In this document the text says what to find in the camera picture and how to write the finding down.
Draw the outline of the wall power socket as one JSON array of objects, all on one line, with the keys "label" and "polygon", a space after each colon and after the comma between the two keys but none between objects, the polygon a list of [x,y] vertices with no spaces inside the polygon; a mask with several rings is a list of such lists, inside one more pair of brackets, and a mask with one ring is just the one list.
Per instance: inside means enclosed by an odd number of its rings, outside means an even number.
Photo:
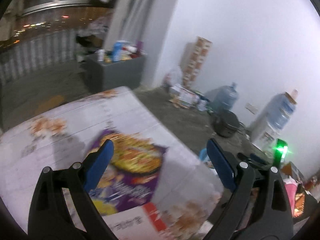
[{"label": "wall power socket", "polygon": [[250,103],[246,103],[246,104],[245,104],[245,109],[247,109],[249,112],[251,112],[251,113],[254,114],[254,115],[258,112],[257,107],[253,106],[253,105],[250,104]]}]

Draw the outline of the red white snack bag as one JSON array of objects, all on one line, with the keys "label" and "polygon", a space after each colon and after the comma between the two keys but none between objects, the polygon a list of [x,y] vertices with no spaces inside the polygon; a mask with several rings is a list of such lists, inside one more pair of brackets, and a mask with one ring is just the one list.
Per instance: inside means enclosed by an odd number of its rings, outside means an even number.
[{"label": "red white snack bag", "polygon": [[156,206],[142,206],[103,217],[117,239],[168,239],[170,234]]}]

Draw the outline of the white water dispenser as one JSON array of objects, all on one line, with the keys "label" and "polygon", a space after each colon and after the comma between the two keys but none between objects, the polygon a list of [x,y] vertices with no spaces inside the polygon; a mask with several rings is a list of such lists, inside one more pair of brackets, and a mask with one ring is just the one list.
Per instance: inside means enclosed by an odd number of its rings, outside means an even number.
[{"label": "white water dispenser", "polygon": [[263,116],[251,128],[249,140],[253,146],[264,151],[276,137],[277,131],[268,122],[267,116]]}]

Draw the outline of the pile of paper packaging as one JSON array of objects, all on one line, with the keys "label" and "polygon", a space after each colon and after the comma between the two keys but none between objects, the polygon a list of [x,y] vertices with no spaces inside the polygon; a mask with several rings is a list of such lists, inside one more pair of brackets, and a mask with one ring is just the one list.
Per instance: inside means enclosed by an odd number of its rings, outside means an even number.
[{"label": "pile of paper packaging", "polygon": [[169,94],[171,96],[170,102],[175,107],[184,109],[196,108],[201,112],[207,110],[209,100],[199,92],[188,90],[177,84],[169,88]]}]

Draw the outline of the empty blue water jug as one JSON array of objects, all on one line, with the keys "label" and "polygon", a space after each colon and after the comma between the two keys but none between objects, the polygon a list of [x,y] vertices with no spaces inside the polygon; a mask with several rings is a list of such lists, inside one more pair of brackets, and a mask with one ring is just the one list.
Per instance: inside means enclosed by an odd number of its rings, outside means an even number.
[{"label": "empty blue water jug", "polygon": [[218,91],[216,97],[212,101],[212,110],[215,113],[221,111],[230,111],[238,100],[239,94],[236,91],[237,84],[232,83],[229,86],[223,86]]}]

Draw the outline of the metal balcony railing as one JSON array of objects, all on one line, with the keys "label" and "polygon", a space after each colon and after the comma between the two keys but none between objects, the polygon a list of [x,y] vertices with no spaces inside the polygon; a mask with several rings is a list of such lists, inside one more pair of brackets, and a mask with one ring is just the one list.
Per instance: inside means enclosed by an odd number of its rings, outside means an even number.
[{"label": "metal balcony railing", "polygon": [[75,59],[76,29],[64,29],[18,41],[1,50],[1,85]]}]

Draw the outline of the black rice cooker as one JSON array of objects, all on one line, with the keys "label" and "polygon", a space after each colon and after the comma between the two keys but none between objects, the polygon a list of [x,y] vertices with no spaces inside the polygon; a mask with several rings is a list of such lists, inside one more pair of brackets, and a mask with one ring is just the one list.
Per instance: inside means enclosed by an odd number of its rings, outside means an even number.
[{"label": "black rice cooker", "polygon": [[223,110],[215,117],[212,125],[217,135],[230,138],[238,131],[240,122],[233,112]]}]

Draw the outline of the blue detergent bottle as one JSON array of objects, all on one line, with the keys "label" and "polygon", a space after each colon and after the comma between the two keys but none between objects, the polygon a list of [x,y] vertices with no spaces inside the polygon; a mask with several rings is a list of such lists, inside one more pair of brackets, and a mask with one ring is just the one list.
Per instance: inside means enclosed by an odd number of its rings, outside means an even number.
[{"label": "blue detergent bottle", "polygon": [[117,41],[113,45],[112,50],[112,62],[119,62],[121,60],[121,54],[123,49],[124,41]]}]

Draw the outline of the pink plastic bag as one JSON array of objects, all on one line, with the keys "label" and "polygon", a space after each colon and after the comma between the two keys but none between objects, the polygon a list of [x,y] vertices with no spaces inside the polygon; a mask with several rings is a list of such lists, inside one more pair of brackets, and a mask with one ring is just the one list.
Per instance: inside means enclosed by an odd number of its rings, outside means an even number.
[{"label": "pink plastic bag", "polygon": [[291,213],[292,215],[294,215],[296,192],[297,192],[299,183],[291,177],[284,179],[283,182],[289,198]]}]

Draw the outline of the small white bottle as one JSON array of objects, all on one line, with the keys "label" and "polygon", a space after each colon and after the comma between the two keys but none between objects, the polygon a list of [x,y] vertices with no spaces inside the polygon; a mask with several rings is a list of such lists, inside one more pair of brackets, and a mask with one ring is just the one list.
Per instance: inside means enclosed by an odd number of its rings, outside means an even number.
[{"label": "small white bottle", "polygon": [[98,55],[98,62],[103,62],[104,61],[104,57],[105,57],[105,50],[104,49],[99,49],[97,51],[97,55]]}]

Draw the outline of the purple yellow noodle bag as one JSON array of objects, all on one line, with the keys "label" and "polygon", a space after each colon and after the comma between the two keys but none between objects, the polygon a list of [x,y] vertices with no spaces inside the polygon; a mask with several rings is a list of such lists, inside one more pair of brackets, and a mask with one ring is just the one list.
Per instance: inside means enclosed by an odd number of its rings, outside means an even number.
[{"label": "purple yellow noodle bag", "polygon": [[151,139],[104,129],[88,153],[96,152],[107,140],[113,142],[112,159],[96,188],[89,191],[91,200],[102,216],[150,202],[167,151],[166,147],[152,143]]}]

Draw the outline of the floral plaid bed sheet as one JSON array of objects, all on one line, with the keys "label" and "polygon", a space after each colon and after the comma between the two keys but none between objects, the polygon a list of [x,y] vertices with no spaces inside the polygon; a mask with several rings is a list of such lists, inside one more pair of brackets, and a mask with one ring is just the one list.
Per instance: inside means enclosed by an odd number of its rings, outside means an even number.
[{"label": "floral plaid bed sheet", "polygon": [[206,224],[223,186],[126,87],[31,118],[1,136],[1,198],[27,229],[38,177],[70,167],[106,141],[113,157],[89,191],[119,239],[191,239]]}]

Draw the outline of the dark grey cabinet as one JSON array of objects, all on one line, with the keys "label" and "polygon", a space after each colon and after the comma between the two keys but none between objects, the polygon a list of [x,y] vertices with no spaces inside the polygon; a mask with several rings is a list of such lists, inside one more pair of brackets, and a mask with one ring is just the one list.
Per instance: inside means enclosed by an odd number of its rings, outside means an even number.
[{"label": "dark grey cabinet", "polygon": [[84,64],[84,83],[90,93],[99,93],[105,90],[126,86],[135,89],[142,80],[145,56],[127,61],[99,62],[96,54],[86,57]]}]

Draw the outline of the blue mesh trash basket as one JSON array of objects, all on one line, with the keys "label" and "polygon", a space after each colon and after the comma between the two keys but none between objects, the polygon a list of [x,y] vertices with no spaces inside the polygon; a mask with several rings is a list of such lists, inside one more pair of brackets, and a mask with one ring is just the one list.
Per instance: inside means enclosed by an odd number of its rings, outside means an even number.
[{"label": "blue mesh trash basket", "polygon": [[208,157],[206,148],[203,148],[202,150],[200,150],[199,159],[209,168],[213,168],[212,162],[211,162],[210,158]]}]

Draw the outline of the white plastic bag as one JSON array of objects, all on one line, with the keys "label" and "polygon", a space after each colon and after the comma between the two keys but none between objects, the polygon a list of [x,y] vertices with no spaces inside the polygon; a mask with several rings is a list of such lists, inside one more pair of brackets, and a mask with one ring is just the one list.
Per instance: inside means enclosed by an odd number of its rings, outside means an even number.
[{"label": "white plastic bag", "polygon": [[173,67],[164,77],[163,86],[170,88],[182,84],[183,73],[180,66]]}]

